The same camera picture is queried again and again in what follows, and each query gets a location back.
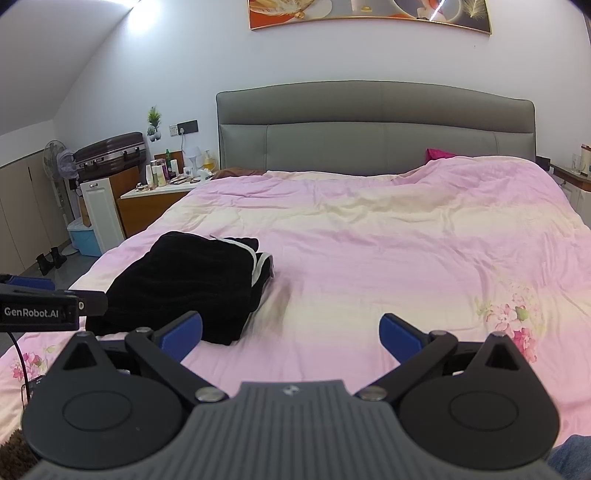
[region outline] gray tile floor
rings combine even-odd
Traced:
[[[97,257],[87,257],[76,252],[68,256],[68,260],[59,269],[53,268],[45,278],[50,278],[56,285],[56,289],[65,290],[70,288],[72,284],[78,280],[82,275],[90,270],[92,265],[98,260]],[[37,264],[27,269],[23,277],[42,277]],[[19,338],[20,333],[15,333],[14,336]],[[3,355],[8,348],[12,346],[12,341],[6,333],[0,332],[0,355]]]

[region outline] white wall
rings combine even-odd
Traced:
[[[246,0],[143,0],[105,41],[55,117],[78,148],[144,131],[163,115],[152,153],[178,149],[167,126],[217,149],[215,94],[312,80],[440,83],[535,103],[538,154],[570,164],[591,142],[591,47],[567,0],[488,0],[493,35],[394,20],[336,20],[248,28]]]
[[[0,136],[0,167],[43,150],[48,142],[56,139],[53,120]]]

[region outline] black boot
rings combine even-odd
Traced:
[[[43,275],[44,277],[54,267],[54,263],[50,262],[48,259],[46,259],[45,255],[43,255],[43,254],[41,254],[37,257],[37,265],[39,265],[39,270],[41,270],[41,275]]]
[[[51,247],[51,257],[53,258],[56,268],[60,268],[64,263],[66,263],[66,260],[68,260],[68,257],[59,253],[57,247]]]

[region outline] gray gripper base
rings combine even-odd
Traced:
[[[244,383],[231,400],[195,408],[180,434],[167,447],[134,465],[110,471],[74,471],[41,462],[24,477],[25,480],[366,478],[558,480],[560,476],[541,460],[500,472],[477,472],[444,463],[413,443],[388,404],[351,397],[343,382],[329,381]]]

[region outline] pink pillow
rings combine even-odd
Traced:
[[[444,152],[443,150],[438,150],[436,148],[428,148],[425,150],[425,165],[427,165],[427,163],[429,163],[431,160],[452,157],[457,157],[457,154]]]

